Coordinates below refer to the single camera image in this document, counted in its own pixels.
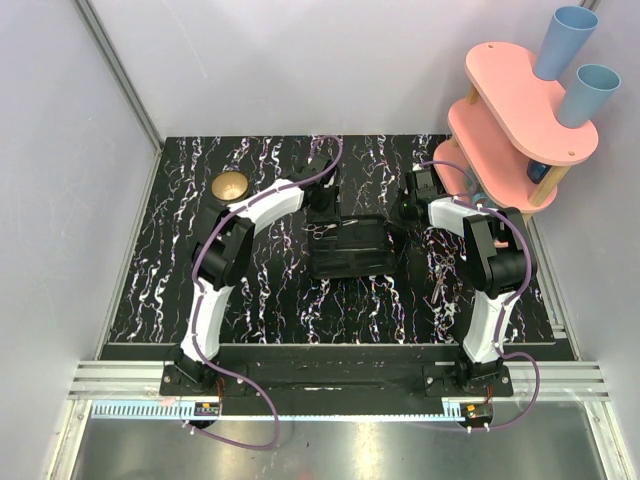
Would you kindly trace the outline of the black zip tool case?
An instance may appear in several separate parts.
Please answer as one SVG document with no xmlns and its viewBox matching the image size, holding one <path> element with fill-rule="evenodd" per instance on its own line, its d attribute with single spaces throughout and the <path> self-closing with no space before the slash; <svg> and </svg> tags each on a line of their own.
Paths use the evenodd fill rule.
<svg viewBox="0 0 640 480">
<path fill-rule="evenodd" d="M 338 222 L 347 219 L 358 223 L 330 230 L 320 240 L 308 234 L 310 276 L 331 280 L 393 274 L 397 259 L 386 219 L 359 215 L 341 217 Z"/>
</svg>

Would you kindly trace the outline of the silver scissors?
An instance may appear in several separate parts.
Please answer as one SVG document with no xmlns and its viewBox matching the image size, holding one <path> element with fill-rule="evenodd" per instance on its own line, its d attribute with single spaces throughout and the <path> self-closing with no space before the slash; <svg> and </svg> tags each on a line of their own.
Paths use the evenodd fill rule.
<svg viewBox="0 0 640 480">
<path fill-rule="evenodd" d="M 455 260 L 451 256 L 444 257 L 436 265 L 435 269 L 435 285 L 430 297 L 430 303 L 435 305 L 440 296 L 441 290 L 444 285 L 444 280 L 449 269 L 455 264 Z"/>
<path fill-rule="evenodd" d="M 312 224 L 309 223 L 307 226 L 303 228 L 305 232 L 311 235 L 314 240 L 322 239 L 330 230 L 335 230 L 340 227 L 346 227 L 350 225 L 357 224 L 357 219 L 347 219 L 342 220 L 338 223 L 323 223 L 323 224 Z"/>
</svg>

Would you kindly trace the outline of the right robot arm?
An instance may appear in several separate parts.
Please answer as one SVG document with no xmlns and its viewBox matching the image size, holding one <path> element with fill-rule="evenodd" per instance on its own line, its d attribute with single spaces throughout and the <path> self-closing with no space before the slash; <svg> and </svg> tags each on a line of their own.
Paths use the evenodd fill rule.
<svg viewBox="0 0 640 480">
<path fill-rule="evenodd" d="M 524 217 L 515 207 L 489 208 L 446 195 L 430 169 L 408 172 L 404 178 L 394 218 L 405 228 L 422 224 L 464 241 L 465 265 L 475 294 L 453 379 L 460 393 L 476 396 L 503 376 L 507 322 L 536 273 Z"/>
</svg>

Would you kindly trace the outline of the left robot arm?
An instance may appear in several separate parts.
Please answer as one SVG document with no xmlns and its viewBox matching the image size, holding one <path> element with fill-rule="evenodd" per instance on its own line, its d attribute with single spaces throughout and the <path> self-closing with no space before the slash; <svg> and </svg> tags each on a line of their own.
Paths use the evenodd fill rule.
<svg viewBox="0 0 640 480">
<path fill-rule="evenodd" d="M 241 172 L 224 172 L 213 180 L 212 200 L 196 220 L 187 332 L 163 369 L 161 394 L 203 396 L 214 389 L 217 372 L 210 364 L 219 354 L 228 300 L 247 272 L 255 236 L 286 215 L 320 205 L 337 164 L 317 154 L 255 195 L 249 194 L 248 177 Z"/>
</svg>

